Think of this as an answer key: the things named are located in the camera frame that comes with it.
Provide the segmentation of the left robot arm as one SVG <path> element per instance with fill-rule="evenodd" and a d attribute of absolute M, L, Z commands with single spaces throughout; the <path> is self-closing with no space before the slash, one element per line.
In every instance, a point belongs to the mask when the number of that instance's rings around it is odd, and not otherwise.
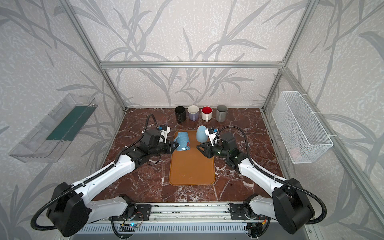
<path fill-rule="evenodd" d="M 58 230 L 62 236 L 70 237 L 89 223 L 133 211 L 135 202 L 126 195 L 102 201 L 94 201 L 94 198 L 121 177 L 147 163 L 151 157 L 172 154 L 178 143 L 167 139 L 170 131 L 167 125 L 144 128 L 141 137 L 125 146 L 110 164 L 71 185 L 63 182 L 56 186 L 52 199 L 33 215 L 31 228 L 37 231 Z"/>

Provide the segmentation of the light blue mug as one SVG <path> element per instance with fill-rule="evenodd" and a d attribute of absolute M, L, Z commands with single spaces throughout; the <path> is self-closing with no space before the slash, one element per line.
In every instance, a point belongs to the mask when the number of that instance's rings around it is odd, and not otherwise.
<path fill-rule="evenodd" d="M 206 126 L 199 126 L 196 132 L 196 139 L 199 143 L 205 143 L 208 141 L 208 136 L 205 131 L 207 130 Z"/>

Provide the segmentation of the blue dotted floral mug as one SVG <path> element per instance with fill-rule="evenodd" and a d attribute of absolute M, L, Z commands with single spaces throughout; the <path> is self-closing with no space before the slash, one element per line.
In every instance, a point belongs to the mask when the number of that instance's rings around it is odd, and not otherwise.
<path fill-rule="evenodd" d="M 181 151 L 189 151 L 191 149 L 189 134 L 187 132 L 177 133 L 174 142 L 179 143 L 179 146 L 182 148 Z"/>

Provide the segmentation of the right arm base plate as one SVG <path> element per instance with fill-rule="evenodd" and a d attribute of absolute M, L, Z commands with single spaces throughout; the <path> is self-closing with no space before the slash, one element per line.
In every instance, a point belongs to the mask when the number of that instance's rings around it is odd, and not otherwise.
<path fill-rule="evenodd" d="M 248 220 L 245 214 L 244 204 L 228 203 L 227 208 L 231 215 L 231 220 L 233 221 Z"/>

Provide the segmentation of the grey mug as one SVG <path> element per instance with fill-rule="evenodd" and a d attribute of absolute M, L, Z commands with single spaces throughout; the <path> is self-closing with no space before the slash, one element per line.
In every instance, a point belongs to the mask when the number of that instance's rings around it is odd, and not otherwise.
<path fill-rule="evenodd" d="M 216 120 L 219 123 L 222 123 L 226 120 L 228 113 L 228 107 L 225 105 L 219 105 L 216 108 Z"/>

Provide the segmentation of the lilac mug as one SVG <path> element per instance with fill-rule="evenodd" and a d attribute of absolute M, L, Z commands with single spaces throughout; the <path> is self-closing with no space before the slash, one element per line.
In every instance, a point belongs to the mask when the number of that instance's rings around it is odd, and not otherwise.
<path fill-rule="evenodd" d="M 187 111 L 191 121 L 197 121 L 199 119 L 200 108 L 198 106 L 191 105 L 188 107 Z"/>

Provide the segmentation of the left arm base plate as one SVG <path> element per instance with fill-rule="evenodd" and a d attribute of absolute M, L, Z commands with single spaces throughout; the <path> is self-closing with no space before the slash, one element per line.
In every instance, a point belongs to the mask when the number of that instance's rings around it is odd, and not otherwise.
<path fill-rule="evenodd" d="M 151 209 L 152 205 L 147 204 L 129 205 L 126 209 L 126 219 L 129 221 L 148 221 Z"/>

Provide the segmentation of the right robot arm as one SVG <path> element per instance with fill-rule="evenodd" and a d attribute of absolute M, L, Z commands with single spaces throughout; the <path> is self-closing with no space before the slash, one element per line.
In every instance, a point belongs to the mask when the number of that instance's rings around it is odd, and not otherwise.
<path fill-rule="evenodd" d="M 205 135 L 209 140 L 197 146 L 205 157 L 225 159 L 231 169 L 252 180 L 269 195 L 268 198 L 254 196 L 244 202 L 250 219 L 257 215 L 269 217 L 286 232 L 294 234 L 302 226 L 318 224 L 326 218 L 327 207 L 318 196 L 303 189 L 298 180 L 279 177 L 257 164 L 248 147 L 245 152 L 239 150 L 232 133 L 209 128 Z"/>

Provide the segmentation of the black mug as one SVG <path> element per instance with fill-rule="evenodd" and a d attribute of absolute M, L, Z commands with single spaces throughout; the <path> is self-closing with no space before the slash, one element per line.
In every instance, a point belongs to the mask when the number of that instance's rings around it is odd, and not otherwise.
<path fill-rule="evenodd" d="M 186 108 L 184 106 L 177 106 L 175 108 L 175 115 L 176 115 L 178 124 L 183 123 L 187 119 Z"/>

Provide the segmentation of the white mug red inside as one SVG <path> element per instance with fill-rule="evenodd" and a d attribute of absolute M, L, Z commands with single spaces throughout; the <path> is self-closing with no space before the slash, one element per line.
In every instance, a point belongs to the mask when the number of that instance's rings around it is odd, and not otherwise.
<path fill-rule="evenodd" d="M 204 121 L 208 122 L 212 119 L 213 116 L 213 108 L 209 106 L 202 107 L 201 117 Z"/>

